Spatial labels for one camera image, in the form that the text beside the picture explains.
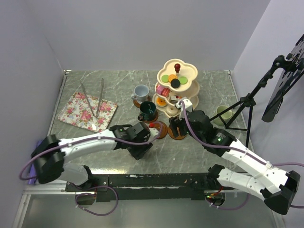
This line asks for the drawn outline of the light blue mug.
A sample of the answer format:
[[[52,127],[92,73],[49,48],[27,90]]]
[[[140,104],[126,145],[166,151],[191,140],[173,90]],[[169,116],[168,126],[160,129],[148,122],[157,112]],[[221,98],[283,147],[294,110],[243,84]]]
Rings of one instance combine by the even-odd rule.
[[[135,87],[133,91],[133,95],[131,96],[131,99],[137,102],[144,102],[148,100],[149,96],[149,88],[146,85],[138,85]]]

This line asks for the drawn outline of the white toy cake slice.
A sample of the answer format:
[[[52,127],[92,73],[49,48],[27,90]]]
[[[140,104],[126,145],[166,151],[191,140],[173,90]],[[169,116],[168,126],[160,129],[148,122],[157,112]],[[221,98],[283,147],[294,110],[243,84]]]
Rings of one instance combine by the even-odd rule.
[[[176,103],[178,103],[178,101],[181,100],[181,99],[182,99],[182,96],[179,96],[179,95],[172,95],[172,96],[170,96],[170,98],[169,98],[169,102],[170,102],[171,104],[176,104]]]

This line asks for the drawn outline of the dark green teacup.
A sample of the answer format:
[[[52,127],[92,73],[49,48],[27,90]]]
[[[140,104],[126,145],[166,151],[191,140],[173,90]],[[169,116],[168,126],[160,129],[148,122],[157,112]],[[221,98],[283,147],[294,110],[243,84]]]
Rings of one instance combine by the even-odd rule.
[[[144,101],[140,105],[139,121],[152,121],[156,117],[156,105],[152,101]]]

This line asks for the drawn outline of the black sandwich cookie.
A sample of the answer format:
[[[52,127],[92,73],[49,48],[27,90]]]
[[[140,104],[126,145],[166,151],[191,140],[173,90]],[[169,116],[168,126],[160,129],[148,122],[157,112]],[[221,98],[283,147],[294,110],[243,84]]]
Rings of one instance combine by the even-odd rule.
[[[172,88],[175,88],[175,89],[179,88],[180,85],[181,85],[181,83],[180,83],[179,79],[174,78],[174,79],[171,80],[171,87]]]

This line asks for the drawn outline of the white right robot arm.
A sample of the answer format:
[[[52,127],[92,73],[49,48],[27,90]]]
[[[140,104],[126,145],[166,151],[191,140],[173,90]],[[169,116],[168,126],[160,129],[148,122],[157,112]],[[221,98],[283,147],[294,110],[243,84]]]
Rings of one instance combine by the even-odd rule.
[[[298,190],[300,174],[285,171],[249,150],[239,139],[224,129],[214,127],[201,110],[187,112],[182,119],[171,117],[169,127],[174,136],[190,135],[208,152],[243,169],[241,174],[213,165],[209,168],[207,183],[212,189],[220,186],[249,193],[261,199],[271,210],[287,214]]]

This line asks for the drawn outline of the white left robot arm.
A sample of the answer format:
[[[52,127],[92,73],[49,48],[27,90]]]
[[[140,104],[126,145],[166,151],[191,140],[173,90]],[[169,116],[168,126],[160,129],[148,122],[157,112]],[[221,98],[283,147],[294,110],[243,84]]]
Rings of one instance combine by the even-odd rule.
[[[36,178],[40,184],[62,180],[88,191],[94,185],[91,170],[86,165],[72,163],[72,160],[117,149],[126,149],[139,160],[152,147],[158,133],[158,130],[139,122],[136,125],[114,125],[100,133],[78,138],[58,139],[54,134],[49,135],[31,155]]]

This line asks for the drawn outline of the light green teacup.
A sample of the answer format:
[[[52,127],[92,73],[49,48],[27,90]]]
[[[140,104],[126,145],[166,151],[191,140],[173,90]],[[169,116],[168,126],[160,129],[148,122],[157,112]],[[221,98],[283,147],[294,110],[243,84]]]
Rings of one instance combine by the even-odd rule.
[[[228,106],[225,106],[225,105],[221,105],[221,106],[218,106],[214,112],[214,115],[213,116],[216,116],[218,115],[219,113],[225,111],[226,109],[228,109]],[[223,121],[225,123],[227,123],[233,116],[233,111],[232,110],[228,110],[227,112],[223,113],[220,117],[223,119]],[[213,120],[213,123],[218,125],[218,126],[223,126],[224,123],[223,121],[221,120],[220,117],[217,117]]]

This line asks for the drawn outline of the metal fork tongs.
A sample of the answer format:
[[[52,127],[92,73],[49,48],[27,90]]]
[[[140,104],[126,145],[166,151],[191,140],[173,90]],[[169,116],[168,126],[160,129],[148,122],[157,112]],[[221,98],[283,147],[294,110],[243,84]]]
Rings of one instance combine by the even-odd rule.
[[[101,88],[100,88],[100,93],[98,97],[94,96],[88,96],[85,86],[83,83],[80,83],[83,95],[85,96],[86,103],[88,104],[88,107],[90,108],[90,111],[93,115],[93,117],[97,118],[100,114],[100,108],[101,108],[101,103],[102,103],[102,97],[103,97],[103,90],[105,86],[104,79],[101,78]]]

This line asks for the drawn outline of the orange toy tart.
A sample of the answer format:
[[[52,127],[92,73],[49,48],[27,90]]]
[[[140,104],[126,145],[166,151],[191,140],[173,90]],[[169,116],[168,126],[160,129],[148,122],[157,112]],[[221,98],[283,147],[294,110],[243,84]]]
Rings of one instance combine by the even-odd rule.
[[[159,107],[165,107],[167,105],[166,101],[160,97],[156,98],[156,104]]]

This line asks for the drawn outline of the red toy cake slice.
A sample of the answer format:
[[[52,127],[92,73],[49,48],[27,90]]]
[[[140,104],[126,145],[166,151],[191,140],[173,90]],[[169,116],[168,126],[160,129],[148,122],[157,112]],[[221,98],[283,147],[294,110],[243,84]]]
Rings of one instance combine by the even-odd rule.
[[[170,92],[171,92],[170,89],[165,88],[165,89],[163,89],[161,95],[164,97],[169,97]]]

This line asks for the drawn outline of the pink toy cake slice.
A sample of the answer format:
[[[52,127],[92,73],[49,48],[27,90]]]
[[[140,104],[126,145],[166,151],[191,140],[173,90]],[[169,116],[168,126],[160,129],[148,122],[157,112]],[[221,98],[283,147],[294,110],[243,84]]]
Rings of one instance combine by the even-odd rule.
[[[164,89],[165,88],[163,86],[157,85],[155,91],[156,91],[157,94],[161,95]]]

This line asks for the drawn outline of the cream toy donut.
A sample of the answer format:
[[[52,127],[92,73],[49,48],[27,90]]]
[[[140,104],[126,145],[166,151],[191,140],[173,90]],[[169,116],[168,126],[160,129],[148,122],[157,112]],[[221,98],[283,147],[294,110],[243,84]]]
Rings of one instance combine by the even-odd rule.
[[[169,116],[175,116],[178,113],[178,109],[172,106],[167,106],[166,112]]]

